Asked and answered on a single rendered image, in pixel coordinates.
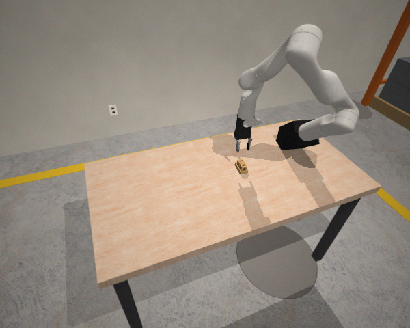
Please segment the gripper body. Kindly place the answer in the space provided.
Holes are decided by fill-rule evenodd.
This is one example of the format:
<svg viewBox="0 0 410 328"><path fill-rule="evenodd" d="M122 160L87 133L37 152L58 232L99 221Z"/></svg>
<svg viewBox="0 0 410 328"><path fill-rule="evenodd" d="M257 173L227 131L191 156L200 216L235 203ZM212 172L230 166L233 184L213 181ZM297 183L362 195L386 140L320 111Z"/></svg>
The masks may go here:
<svg viewBox="0 0 410 328"><path fill-rule="evenodd" d="M239 105L234 136L237 140L251 138L251 128L261 124L261 119L255 118L255 109L245 110Z"/></svg>

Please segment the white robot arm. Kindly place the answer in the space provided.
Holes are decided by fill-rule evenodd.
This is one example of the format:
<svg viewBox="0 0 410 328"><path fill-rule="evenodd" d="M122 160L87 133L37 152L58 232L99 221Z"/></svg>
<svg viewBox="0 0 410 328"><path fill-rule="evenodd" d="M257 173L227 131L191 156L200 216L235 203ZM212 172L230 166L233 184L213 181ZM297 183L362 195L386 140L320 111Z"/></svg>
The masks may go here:
<svg viewBox="0 0 410 328"><path fill-rule="evenodd" d="M359 109L349 98L338 76L332 71L321 70L318 65L322 38L322 31L316 25L297 27L272 55L239 77L239 86L247 90L241 94L240 107L255 109L264 82L275 77L289 63L320 103L335 107L333 115L324 115L302 124L298 131L300 138L311 141L353 132Z"/></svg>

